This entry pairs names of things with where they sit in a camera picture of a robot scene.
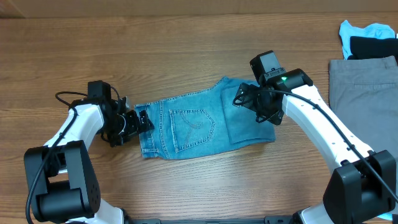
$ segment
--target black fabric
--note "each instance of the black fabric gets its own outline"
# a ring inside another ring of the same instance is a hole
[[[351,37],[350,48],[352,55],[348,60],[362,60],[395,56],[398,58],[398,39],[384,39],[367,37]]]

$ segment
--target wood grain surface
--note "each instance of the wood grain surface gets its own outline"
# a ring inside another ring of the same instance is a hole
[[[253,80],[250,59],[274,50],[287,70],[306,71],[327,101],[328,63],[342,58],[340,23],[398,30],[397,18],[389,12],[0,20],[0,223],[25,223],[23,155],[67,117],[56,92],[86,92],[88,81],[104,80],[132,103],[145,103],[208,88],[225,75]],[[293,214],[321,201],[330,175],[291,119],[275,131],[273,143],[182,161],[143,159],[138,138],[110,148],[97,136],[89,153],[102,197],[134,218]]]
[[[0,0],[26,18],[391,12],[395,0]]]
[[[13,2],[9,0],[0,0],[0,18],[22,18],[24,15],[18,10]]]

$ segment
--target denim jeans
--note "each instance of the denim jeans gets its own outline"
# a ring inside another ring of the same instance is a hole
[[[142,156],[190,159],[275,141],[272,124],[259,124],[253,111],[232,104],[242,82],[255,84],[223,77],[206,90],[136,105],[155,126],[139,135]]]

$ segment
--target jeans seam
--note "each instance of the jeans seam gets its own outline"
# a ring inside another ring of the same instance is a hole
[[[160,142],[162,144],[162,149],[163,153],[166,156],[166,159],[170,159],[169,153],[167,152],[166,144],[164,141],[164,136],[163,136],[163,100],[159,101],[159,134],[160,134]]]
[[[222,81],[224,81],[225,79],[227,79],[228,77],[223,77],[223,78],[221,78],[216,84],[214,84],[212,87],[210,87],[210,88],[207,88],[207,89],[204,89],[204,90],[200,90],[200,91],[196,91],[196,92],[191,92],[191,93],[186,93],[186,94],[183,94],[183,95],[179,95],[179,96],[173,96],[173,97],[171,97],[171,98],[167,98],[167,99],[163,99],[162,101],[172,101],[172,100],[175,100],[175,99],[177,99],[177,98],[181,98],[181,97],[184,97],[184,96],[191,96],[191,95],[195,95],[195,94],[199,94],[199,93],[204,93],[204,92],[206,92],[206,91],[210,91],[210,90],[212,90],[212,89],[214,89],[216,86],[218,86]],[[151,103],[146,103],[146,105],[153,105],[153,104],[156,104],[156,103],[158,103],[158,101],[156,101],[156,102],[151,102]]]
[[[206,112],[206,110],[170,110],[169,112],[170,112],[170,119],[172,120],[172,134],[173,134],[173,143],[174,143],[175,152],[184,151],[186,149],[197,146],[199,144],[208,142],[213,138],[216,123],[214,122],[213,118],[211,118],[211,116]],[[173,114],[188,114],[188,113],[203,113],[209,119],[209,121],[211,123],[211,128],[209,131],[209,135],[206,138],[202,138],[197,142],[194,142],[191,144],[184,144],[184,146],[179,147],[177,144],[177,135],[175,134],[174,115]]]
[[[145,110],[145,111],[147,112],[147,114],[148,114],[148,110],[147,110],[147,106],[148,106],[148,105],[147,105],[147,104],[144,104],[144,105],[141,105],[141,106],[144,107],[144,110]],[[159,152],[159,150],[155,147],[154,131],[153,131],[153,130],[150,130],[149,132],[150,132],[150,140],[151,140],[151,142],[152,142],[152,147],[151,147],[151,148],[145,147],[144,141],[141,141],[141,140],[140,140],[140,145],[141,145],[142,153]]]

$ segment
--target back pocket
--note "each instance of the back pocket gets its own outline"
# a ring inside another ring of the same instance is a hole
[[[170,110],[175,152],[208,142],[216,123],[205,110]]]

